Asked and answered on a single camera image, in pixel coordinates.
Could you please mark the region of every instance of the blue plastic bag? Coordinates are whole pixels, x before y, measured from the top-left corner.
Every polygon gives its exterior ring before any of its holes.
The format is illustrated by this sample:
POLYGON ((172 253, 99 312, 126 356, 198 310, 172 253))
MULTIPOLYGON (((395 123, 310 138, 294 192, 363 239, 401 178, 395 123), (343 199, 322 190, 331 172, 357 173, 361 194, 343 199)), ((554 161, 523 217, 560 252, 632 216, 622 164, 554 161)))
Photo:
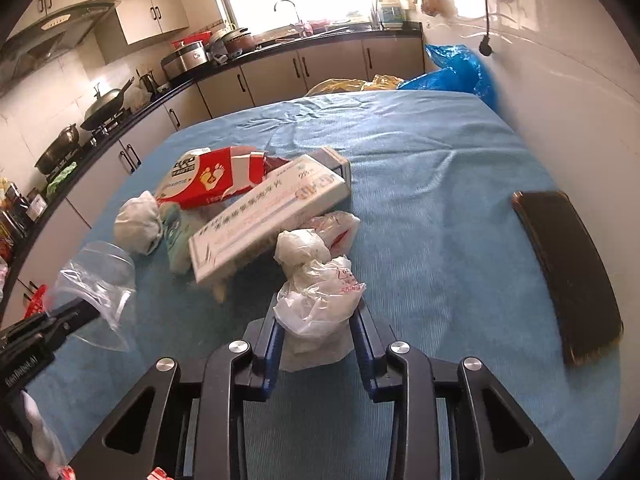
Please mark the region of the blue plastic bag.
POLYGON ((398 90, 448 90, 475 94, 491 110, 496 111, 494 84, 476 54, 462 44, 427 45, 424 48, 440 70, 400 83, 398 90))

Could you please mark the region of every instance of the power cord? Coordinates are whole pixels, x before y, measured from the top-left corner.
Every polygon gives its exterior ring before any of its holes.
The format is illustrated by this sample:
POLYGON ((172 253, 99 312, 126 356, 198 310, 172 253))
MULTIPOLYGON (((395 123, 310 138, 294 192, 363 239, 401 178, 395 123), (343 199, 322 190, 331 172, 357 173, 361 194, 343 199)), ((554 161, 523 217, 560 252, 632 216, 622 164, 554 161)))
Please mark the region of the power cord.
POLYGON ((484 16, 486 18, 486 34, 480 42, 480 54, 483 56, 490 56, 494 51, 489 45, 489 0, 484 0, 484 16))

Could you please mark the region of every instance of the blue tablecloth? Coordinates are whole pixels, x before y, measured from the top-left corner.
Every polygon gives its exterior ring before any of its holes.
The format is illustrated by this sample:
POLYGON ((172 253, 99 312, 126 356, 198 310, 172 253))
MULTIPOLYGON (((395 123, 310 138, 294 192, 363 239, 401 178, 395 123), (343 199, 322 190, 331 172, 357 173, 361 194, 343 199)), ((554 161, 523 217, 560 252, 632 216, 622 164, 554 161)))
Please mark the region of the blue tablecloth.
MULTIPOLYGON (((563 365, 545 281, 510 205, 514 190, 554 183, 497 115, 468 94, 387 91, 302 98, 207 121, 145 159, 86 241, 112 240, 122 203, 153 190, 179 155, 230 144, 281 156, 330 144, 347 156, 353 197, 345 206, 362 219, 350 258, 372 312, 427 355, 481 358, 574 476, 597 478, 613 454, 619 357, 563 365)), ((71 339, 30 388, 69 454, 156 359, 206 357, 264 315, 282 276, 268 254, 251 266, 217 304, 192 275, 170 274, 164 245, 136 259, 135 348, 120 353, 71 339)), ((382 479, 391 416, 391 406, 367 399, 353 354, 282 373, 267 404, 246 407, 250 478, 382 479)))

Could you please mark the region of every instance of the triangular cutout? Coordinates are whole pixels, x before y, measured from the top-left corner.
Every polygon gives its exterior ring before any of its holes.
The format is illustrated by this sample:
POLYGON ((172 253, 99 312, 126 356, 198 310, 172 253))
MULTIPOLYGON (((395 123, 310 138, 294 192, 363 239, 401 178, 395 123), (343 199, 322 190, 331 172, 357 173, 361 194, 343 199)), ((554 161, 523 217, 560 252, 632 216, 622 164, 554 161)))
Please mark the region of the triangular cutout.
POLYGON ((493 390, 489 388, 482 390, 482 400, 489 418, 494 447, 498 453, 527 447, 530 444, 529 435, 520 427, 493 390))
POLYGON ((106 447, 132 455, 140 451, 155 394, 153 388, 147 388, 140 394, 104 439, 106 447))

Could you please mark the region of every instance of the black countertop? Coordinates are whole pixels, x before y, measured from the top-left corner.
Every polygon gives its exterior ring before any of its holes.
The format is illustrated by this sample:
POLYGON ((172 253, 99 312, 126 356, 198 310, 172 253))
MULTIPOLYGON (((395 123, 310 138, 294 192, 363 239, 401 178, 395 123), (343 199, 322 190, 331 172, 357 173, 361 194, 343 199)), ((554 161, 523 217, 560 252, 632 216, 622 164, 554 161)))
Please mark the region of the black countertop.
POLYGON ((280 54, 282 52, 289 52, 291 50, 297 50, 299 48, 305 48, 308 46, 334 43, 336 41, 343 40, 360 40, 363 38, 388 38, 388 37, 422 37, 422 26, 416 22, 406 22, 403 28, 383 30, 381 28, 372 28, 368 24, 355 24, 349 25, 350 31, 329 32, 321 36, 309 36, 308 38, 299 38, 289 41, 288 43, 279 43, 272 46, 259 48, 235 58, 234 60, 226 63, 223 66, 217 66, 214 63, 206 63, 191 70, 182 82, 177 86, 174 86, 169 91, 163 93, 159 98, 153 102, 149 102, 145 107, 141 108, 137 112, 131 114, 122 124, 109 132, 109 135, 102 141, 98 142, 98 145, 93 149, 88 150, 86 155, 78 162, 78 166, 69 177, 67 177, 62 184, 58 187, 58 191, 52 200, 49 201, 47 208, 44 210, 40 218, 34 223, 28 236, 20 244, 14 260, 12 261, 4 284, 4 298, 0 302, 0 319, 4 315, 6 304, 9 300, 9 295, 14 288, 15 282, 18 279, 18 274, 22 269, 31 248, 33 247, 38 236, 44 229, 47 221, 56 211, 60 203, 66 199, 68 193, 73 189, 75 184, 82 178, 82 176, 91 168, 96 160, 98 160, 104 153, 113 146, 120 137, 127 133, 133 126, 138 124, 142 119, 148 116, 151 112, 160 107, 164 102, 168 101, 175 95, 182 92, 189 86, 196 84, 198 81, 206 79, 217 73, 224 72, 235 66, 241 66, 244 63, 268 57, 273 54, 280 54))

